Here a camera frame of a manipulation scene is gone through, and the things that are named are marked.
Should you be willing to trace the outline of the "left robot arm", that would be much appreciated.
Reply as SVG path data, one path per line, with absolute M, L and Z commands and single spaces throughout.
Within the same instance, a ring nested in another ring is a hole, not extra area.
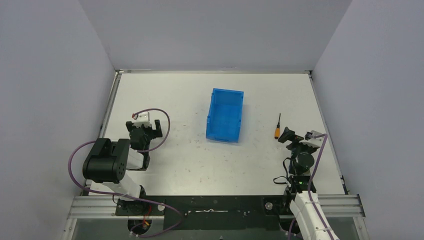
M 127 171 L 146 171 L 150 164 L 150 143 L 163 137 L 160 120 L 154 125 L 146 121 L 128 121 L 126 128 L 129 138 L 112 141 L 98 138 L 86 157 L 82 173 L 87 180 L 102 184 L 111 189 L 118 199 L 119 211 L 141 216 L 151 209 L 151 204 L 143 197 L 146 191 L 137 184 Z

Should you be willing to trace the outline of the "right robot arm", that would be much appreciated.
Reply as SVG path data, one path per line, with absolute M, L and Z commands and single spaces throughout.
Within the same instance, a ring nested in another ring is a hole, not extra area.
M 290 156 L 284 164 L 287 185 L 286 197 L 282 199 L 282 209 L 292 215 L 288 226 L 283 229 L 290 240 L 300 235 L 303 240 L 337 240 L 339 237 L 327 220 L 314 185 L 314 177 L 328 140 L 326 133 L 312 130 L 304 136 L 285 127 L 277 137 L 278 142 L 286 143 Z

